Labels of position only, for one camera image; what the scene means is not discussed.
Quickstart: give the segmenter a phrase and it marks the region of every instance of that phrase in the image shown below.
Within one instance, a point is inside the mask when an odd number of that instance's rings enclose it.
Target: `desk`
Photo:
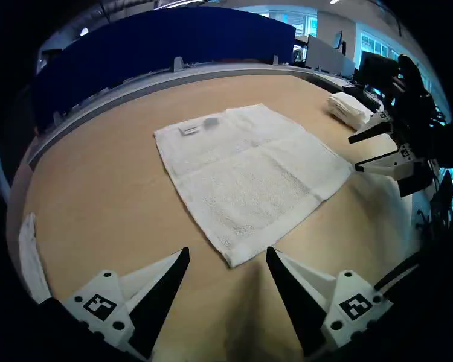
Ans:
[[[119,275],[181,247],[191,263],[155,346],[155,361],[302,361],[265,263],[230,270],[194,223],[163,168],[153,132],[229,107],[263,103],[301,124],[349,162],[394,150],[388,136],[349,145],[329,93],[288,75],[217,78],[161,90],[95,117],[40,159],[24,215],[53,295],[65,300],[102,269]],[[384,176],[354,174],[276,248],[333,275],[374,283],[412,251],[411,197]]]

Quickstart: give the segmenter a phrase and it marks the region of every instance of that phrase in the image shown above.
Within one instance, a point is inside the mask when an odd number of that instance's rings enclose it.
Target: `white towel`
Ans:
[[[371,118],[373,112],[353,96],[339,92],[327,99],[329,112],[356,131]]]
[[[52,295],[45,280],[45,273],[37,251],[34,213],[27,215],[20,228],[19,253],[22,275],[25,283],[27,283],[30,295],[37,303],[42,303]]]
[[[262,104],[173,124],[155,138],[178,194],[230,267],[275,244],[351,173],[319,139]]]

